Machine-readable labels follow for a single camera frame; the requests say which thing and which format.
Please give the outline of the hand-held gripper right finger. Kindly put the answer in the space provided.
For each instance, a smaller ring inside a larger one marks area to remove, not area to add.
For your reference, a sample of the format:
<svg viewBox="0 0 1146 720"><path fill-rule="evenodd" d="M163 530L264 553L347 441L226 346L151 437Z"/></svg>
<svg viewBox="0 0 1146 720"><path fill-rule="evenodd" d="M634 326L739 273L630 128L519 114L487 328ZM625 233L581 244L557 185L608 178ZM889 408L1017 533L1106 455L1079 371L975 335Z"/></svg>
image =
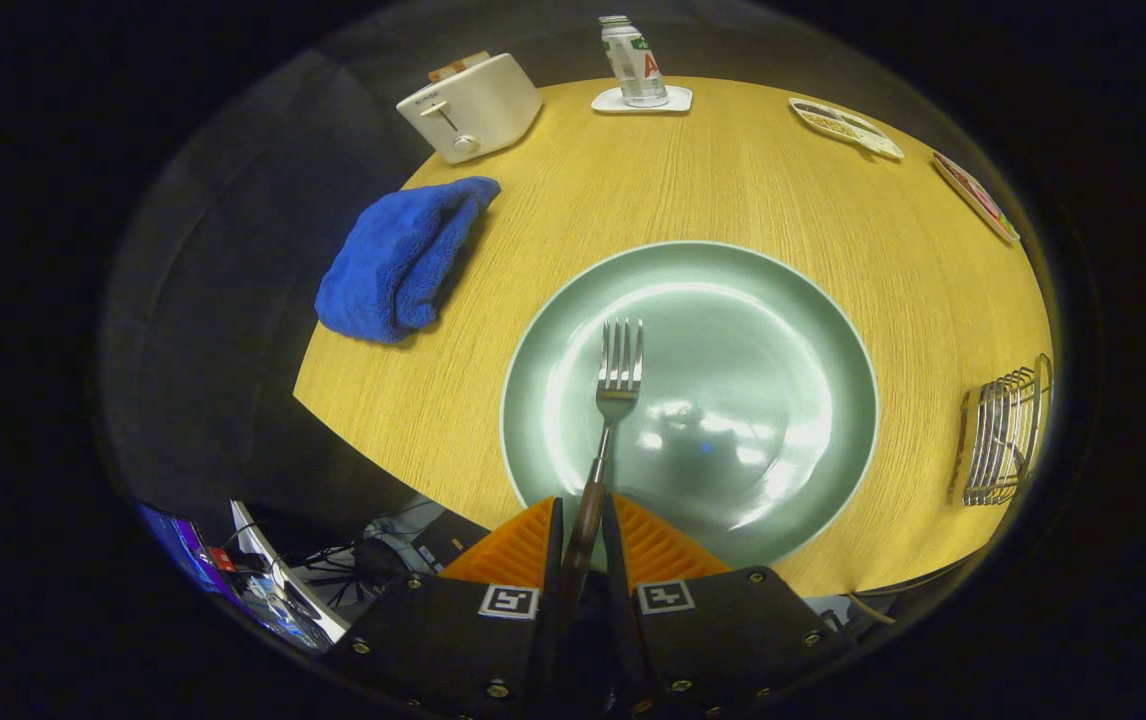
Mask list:
<svg viewBox="0 0 1146 720"><path fill-rule="evenodd" d="M609 618L629 719L739 719L782 701L849 648L766 566L728 568L619 495L601 521Z"/></svg>

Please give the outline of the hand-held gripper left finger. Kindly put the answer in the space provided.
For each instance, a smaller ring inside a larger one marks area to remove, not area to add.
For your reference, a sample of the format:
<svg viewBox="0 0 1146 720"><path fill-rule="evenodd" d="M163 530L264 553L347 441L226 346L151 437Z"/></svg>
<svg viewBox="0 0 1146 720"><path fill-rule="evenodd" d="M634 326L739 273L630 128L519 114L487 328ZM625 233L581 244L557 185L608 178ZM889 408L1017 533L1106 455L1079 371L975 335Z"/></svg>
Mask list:
<svg viewBox="0 0 1146 720"><path fill-rule="evenodd" d="M323 665L435 719L527 719L554 678L564 512L545 498L437 573L386 584Z"/></svg>

